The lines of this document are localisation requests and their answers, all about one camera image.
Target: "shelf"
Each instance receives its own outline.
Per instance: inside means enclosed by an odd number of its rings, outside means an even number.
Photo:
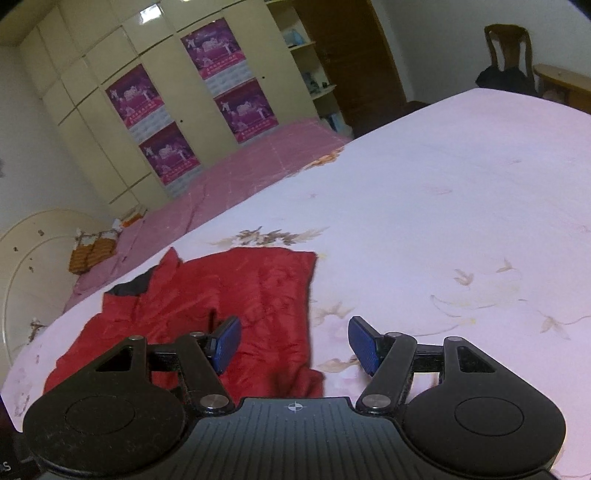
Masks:
[[[313,93],[311,96],[312,100],[318,100],[319,98],[324,97],[325,95],[328,95],[330,92],[332,92],[334,89],[336,88],[336,85],[328,85],[327,88],[325,88],[324,90],[318,92],[318,93]]]
[[[315,41],[309,41],[309,42],[303,43],[302,45],[296,45],[295,47],[289,47],[289,48],[290,48],[290,51],[296,51],[301,48],[310,47],[311,45],[314,45],[315,43],[316,43]]]

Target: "headboard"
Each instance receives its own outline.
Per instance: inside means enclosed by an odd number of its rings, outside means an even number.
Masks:
[[[107,228],[85,213],[53,209],[26,217],[0,237],[0,382],[34,325],[58,318],[72,294],[77,277],[68,263],[76,229]]]

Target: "white floral bed sheet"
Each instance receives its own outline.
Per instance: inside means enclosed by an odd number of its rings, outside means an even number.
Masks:
[[[312,367],[327,396],[354,402],[368,381],[347,340],[352,315],[422,343],[459,335],[560,407],[553,471],[591,477],[591,116],[494,90],[452,97],[173,243],[185,260],[238,245],[317,252]],[[108,288],[20,353],[2,390],[17,428]],[[416,375],[412,395],[434,381]]]

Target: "folded red clothing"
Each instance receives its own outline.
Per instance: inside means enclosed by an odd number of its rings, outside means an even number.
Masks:
[[[243,397],[321,397],[323,376],[310,369],[309,286],[313,252],[233,248],[188,262],[170,249],[146,293],[105,293],[103,311],[89,320],[57,361],[45,391],[129,335],[171,343],[196,330],[215,329],[235,315],[242,340],[222,383],[234,401]],[[154,384],[177,385],[174,373],[155,372]]]

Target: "brown door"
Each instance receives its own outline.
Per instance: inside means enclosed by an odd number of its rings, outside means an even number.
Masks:
[[[398,118],[406,98],[371,0],[294,0],[345,121],[358,137]]]

